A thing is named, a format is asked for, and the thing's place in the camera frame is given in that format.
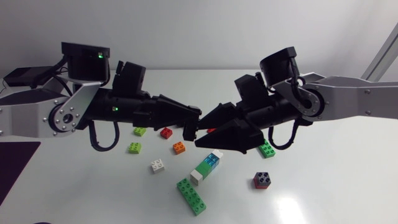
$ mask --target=white lego brick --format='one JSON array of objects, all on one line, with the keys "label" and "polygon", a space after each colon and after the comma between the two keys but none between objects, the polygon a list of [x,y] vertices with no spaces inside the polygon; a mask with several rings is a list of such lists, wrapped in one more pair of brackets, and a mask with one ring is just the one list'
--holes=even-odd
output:
[{"label": "white lego brick", "polygon": [[223,153],[221,153],[218,149],[215,149],[212,152],[216,157],[218,157],[219,159],[221,159],[223,157]]},{"label": "white lego brick", "polygon": [[157,174],[158,172],[164,170],[164,165],[161,159],[157,159],[154,162],[152,162],[152,169],[154,170],[154,173]]},{"label": "white lego brick", "polygon": [[191,172],[191,181],[194,184],[199,185],[203,181],[203,176],[196,169],[194,169]]}]

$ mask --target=long green lego brick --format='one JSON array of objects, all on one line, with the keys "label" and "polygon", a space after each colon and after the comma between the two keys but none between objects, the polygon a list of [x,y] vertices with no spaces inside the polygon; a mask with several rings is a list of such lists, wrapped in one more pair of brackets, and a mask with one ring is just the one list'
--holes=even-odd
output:
[{"label": "long green lego brick", "polygon": [[264,158],[270,158],[275,155],[275,150],[271,147],[266,139],[264,139],[264,144],[259,146],[261,154]]},{"label": "long green lego brick", "polygon": [[177,188],[184,196],[185,200],[188,202],[193,212],[195,212],[195,215],[201,214],[201,212],[206,209],[206,204],[199,197],[197,191],[192,187],[187,178],[184,178],[183,180],[178,182]]},{"label": "long green lego brick", "polygon": [[205,161],[202,161],[199,164],[199,166],[195,168],[195,170],[197,170],[203,176],[204,180],[207,177],[207,175],[209,175],[209,173],[211,172],[211,166],[207,164]]},{"label": "long green lego brick", "polygon": [[136,136],[143,136],[146,131],[147,131],[146,128],[135,128],[134,129],[134,134]]}]

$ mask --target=white table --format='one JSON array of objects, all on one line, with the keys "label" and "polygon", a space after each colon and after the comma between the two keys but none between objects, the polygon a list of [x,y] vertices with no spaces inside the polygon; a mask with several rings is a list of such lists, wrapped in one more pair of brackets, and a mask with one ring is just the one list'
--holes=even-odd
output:
[{"label": "white table", "polygon": [[[219,102],[240,100],[234,80],[243,70],[149,70],[143,90],[195,105],[207,114]],[[111,123],[98,123],[101,145],[113,140]],[[67,138],[40,139],[0,207],[0,223],[398,223],[398,122],[356,117],[299,128],[294,145],[263,159],[223,151],[219,166],[196,187],[207,209],[195,217],[176,183],[212,151],[185,142],[175,155],[170,139],[148,129],[140,138],[130,124],[109,152],[91,148],[88,130]],[[290,137],[292,123],[275,128],[275,141]],[[3,141],[34,141],[10,136]],[[140,154],[126,153],[130,142]],[[165,171],[153,174],[161,158]],[[270,173],[267,190],[253,189],[256,172]]]}]

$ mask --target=orange lego brick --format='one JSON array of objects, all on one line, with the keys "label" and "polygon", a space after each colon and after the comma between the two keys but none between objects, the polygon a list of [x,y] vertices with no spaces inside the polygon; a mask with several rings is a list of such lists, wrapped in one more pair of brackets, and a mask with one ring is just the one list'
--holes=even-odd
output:
[{"label": "orange lego brick", "polygon": [[182,142],[175,143],[173,145],[173,149],[176,155],[180,154],[181,152],[185,152],[185,146]]}]

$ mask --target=green lego brick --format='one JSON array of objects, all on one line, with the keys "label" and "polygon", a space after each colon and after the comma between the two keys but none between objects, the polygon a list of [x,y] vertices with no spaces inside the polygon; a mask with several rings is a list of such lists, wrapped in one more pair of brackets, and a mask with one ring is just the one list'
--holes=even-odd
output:
[{"label": "green lego brick", "polygon": [[189,206],[192,208],[195,215],[201,214],[206,209],[206,204],[199,197],[196,190],[192,187],[191,183],[184,178],[177,183],[177,188],[184,196],[185,200],[188,202]]},{"label": "green lego brick", "polygon": [[270,158],[275,155],[275,150],[271,147],[267,140],[264,139],[264,144],[259,146],[261,154],[264,158]]},{"label": "green lego brick", "polygon": [[141,151],[141,143],[132,142],[129,147],[130,153],[138,154]]},{"label": "green lego brick", "polygon": [[203,176],[203,180],[211,172],[211,166],[205,161],[202,161],[195,169]]},{"label": "green lego brick", "polygon": [[134,129],[134,134],[136,136],[143,136],[146,131],[147,131],[146,128],[135,128]]}]

